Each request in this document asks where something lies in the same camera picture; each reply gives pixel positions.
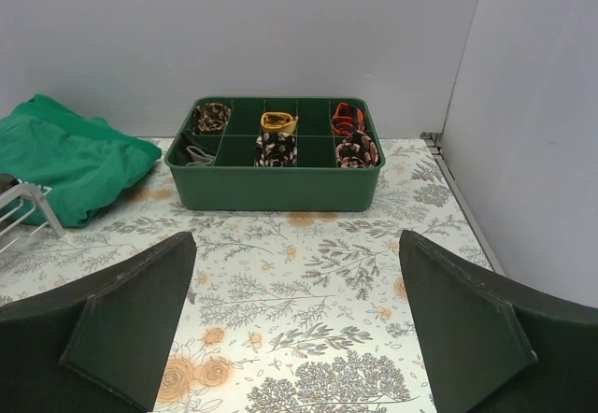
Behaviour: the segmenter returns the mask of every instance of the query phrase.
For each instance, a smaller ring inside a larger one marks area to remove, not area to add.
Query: dark green flap
[[[434,401],[439,412],[463,413],[537,359],[513,306],[442,257],[403,232],[401,267]]]
[[[192,275],[195,246],[185,238],[161,264],[140,264],[90,296],[61,358],[143,411],[153,410]]]

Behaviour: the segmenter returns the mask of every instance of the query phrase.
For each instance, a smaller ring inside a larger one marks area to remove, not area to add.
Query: gray leaf print
[[[320,243],[321,257],[312,257],[306,266],[303,278],[314,285],[326,288],[332,276],[345,280],[347,286],[357,292],[357,299],[367,299],[374,289],[375,277],[380,276],[377,256],[384,251],[372,251],[362,245],[350,246],[343,240],[323,240]]]
[[[450,190],[448,187],[440,184],[428,184],[427,186],[415,190],[413,199],[424,205],[433,205],[436,207],[444,206],[450,197]]]
[[[9,304],[12,303],[12,298],[10,296],[4,296],[3,294],[0,294],[0,306],[3,306],[4,304]]]
[[[389,191],[383,197],[374,198],[374,209],[379,209],[397,221],[412,221],[414,223],[425,221],[430,209],[425,206],[413,205],[409,192],[401,189]]]
[[[453,214],[446,216],[444,219],[434,217],[428,221],[427,228],[423,231],[418,231],[421,235],[441,234],[449,235],[451,230],[461,231],[467,226],[465,219],[456,219]]]
[[[202,251],[201,254],[198,255],[203,260],[207,259],[210,254],[218,251],[219,249],[227,249],[226,255],[224,256],[225,261],[232,259],[239,253],[249,252],[253,249],[258,249],[260,251],[267,252],[268,254],[273,254],[270,249],[258,247],[256,245],[250,245],[247,243],[247,240],[251,238],[254,237],[251,237],[250,235],[242,237],[227,233],[221,236],[221,240],[213,240],[206,235],[199,235],[195,238],[195,242],[197,244],[198,253],[200,250]]]
[[[420,179],[422,181],[442,182],[442,171],[438,165],[431,160],[422,161],[422,164],[416,164],[416,169],[411,174],[411,179]]]
[[[386,326],[386,333],[392,338],[411,335],[415,333],[415,325],[408,321],[405,321],[403,324],[393,322]]]
[[[310,355],[324,355],[328,348],[348,350],[354,344],[363,344],[367,340],[372,340],[369,332],[361,331],[355,326],[344,327],[335,332],[334,328],[319,322],[302,333],[293,329],[278,335],[270,342],[272,349],[268,353],[292,349],[293,356],[306,359]]]
[[[340,221],[338,226],[343,228],[348,233],[362,233],[370,235],[373,238],[382,238],[387,235],[399,238],[403,229],[395,221],[383,220]]]
[[[484,251],[480,247],[465,245],[459,248],[459,253],[469,262],[477,263],[486,268],[490,267],[486,259],[486,254],[484,254]]]
[[[238,329],[258,318],[268,321],[291,318],[300,327],[308,327],[324,317],[325,310],[329,309],[325,304],[329,295],[314,295],[309,286],[300,281],[289,284],[273,282],[265,286],[249,275],[235,275],[228,282],[228,287],[230,299],[220,294],[194,293],[189,289],[187,297],[201,306],[204,325],[225,324],[231,329]],[[295,312],[298,300],[311,305],[307,310]]]
[[[412,401],[405,378],[386,356],[360,356],[349,350],[347,357],[332,363],[303,363],[295,370],[297,380],[267,377],[248,394],[249,413],[383,412],[382,405]]]

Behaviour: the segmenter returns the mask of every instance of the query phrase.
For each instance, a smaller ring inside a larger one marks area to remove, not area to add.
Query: folded sock
[[[294,167],[297,140],[287,133],[264,133],[255,142],[256,167]]]
[[[299,116],[293,117],[286,112],[265,112],[261,124],[263,133],[288,133],[292,135],[297,128]]]
[[[336,160],[341,168],[369,168],[378,164],[376,143],[369,135],[356,132],[336,147]]]
[[[357,107],[339,103],[332,124],[336,135],[351,135],[357,131],[365,131],[365,115]]]
[[[221,135],[231,117],[231,109],[222,103],[204,103],[193,111],[194,135]]]
[[[206,153],[201,148],[196,146],[189,146],[186,148],[187,152],[191,156],[192,161],[185,164],[187,167],[203,167],[213,165],[216,158],[211,154]]]

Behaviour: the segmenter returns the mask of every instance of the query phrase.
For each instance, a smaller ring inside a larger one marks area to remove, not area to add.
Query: orange flower print
[[[320,220],[325,221],[327,223],[331,223],[338,219],[338,215],[336,214],[336,212],[320,212],[318,214],[318,217],[320,218]]]
[[[214,388],[226,382],[231,376],[232,371],[233,367],[231,364],[220,357],[199,365],[195,369],[194,376],[200,384],[205,387]]]
[[[308,228],[314,224],[314,214],[311,212],[290,212],[287,215],[287,222],[295,228]]]
[[[157,191],[155,191],[151,194],[151,197],[154,200],[167,200],[174,193],[175,193],[175,191],[173,191],[171,189],[158,189]]]
[[[377,319],[380,318],[383,321],[388,320],[391,317],[391,313],[392,313],[389,311],[389,309],[384,308],[384,307],[378,307],[376,309],[376,312],[377,312],[376,318]]]
[[[400,276],[394,281],[394,292],[399,296],[403,301],[407,302],[407,290],[405,288],[405,281],[403,277]]]
[[[392,242],[389,242],[389,249],[394,253],[394,254],[398,254],[399,253],[399,243],[395,242],[394,240]]]
[[[262,347],[262,336],[259,334],[249,333],[249,339],[246,340],[243,345],[246,348],[252,348],[254,352],[257,352]]]
[[[197,276],[195,277],[195,287],[199,287],[200,285],[206,284],[208,279],[209,276],[203,271],[200,271],[199,273],[197,273]]]
[[[194,375],[197,367],[193,364],[192,357],[188,356],[190,353],[184,350],[189,351],[189,348],[181,347],[168,358],[156,399],[160,404],[174,404],[185,400],[191,390],[202,387]]]
[[[206,333],[202,337],[202,341],[204,342],[205,347],[214,346],[220,343],[223,338],[224,330],[220,327],[215,327],[214,329],[209,329],[206,331]]]
[[[289,263],[297,258],[297,248],[292,246],[284,247],[283,251],[279,254],[285,256],[284,263]]]
[[[128,190],[125,193],[124,197],[127,199],[127,201],[130,201],[133,203],[148,201],[151,197],[151,190],[146,189],[145,187],[139,187],[139,188],[134,187],[134,188]]]

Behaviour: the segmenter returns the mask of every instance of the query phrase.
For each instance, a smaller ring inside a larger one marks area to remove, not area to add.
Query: table surface
[[[401,231],[490,266],[425,143],[381,142],[387,163],[364,213],[192,212],[159,162],[84,230],[0,254],[0,305],[192,231],[192,285],[155,411],[433,413]]]

